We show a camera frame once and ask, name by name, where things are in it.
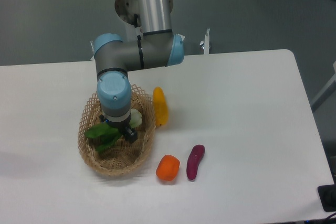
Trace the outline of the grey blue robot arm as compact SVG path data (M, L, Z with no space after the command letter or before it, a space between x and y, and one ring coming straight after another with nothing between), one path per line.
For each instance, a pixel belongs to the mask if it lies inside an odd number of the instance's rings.
M104 121L133 143L138 134L131 127L131 85L128 72L178 65L184 59L183 40L172 32L169 0L137 0L133 19L142 27L135 41L117 34L103 34L93 42L97 95Z

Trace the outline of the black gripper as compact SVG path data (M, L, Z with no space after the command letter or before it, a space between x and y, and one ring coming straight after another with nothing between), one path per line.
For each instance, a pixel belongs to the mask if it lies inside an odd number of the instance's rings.
M121 131L121 134L124 136L124 139L128 143L134 143L138 139L138 132L130 126L130 119L120 122L112 122L111 120L106 119L106 117L101 114L99 115L99 119L101 123L107 123L110 127L118 129Z

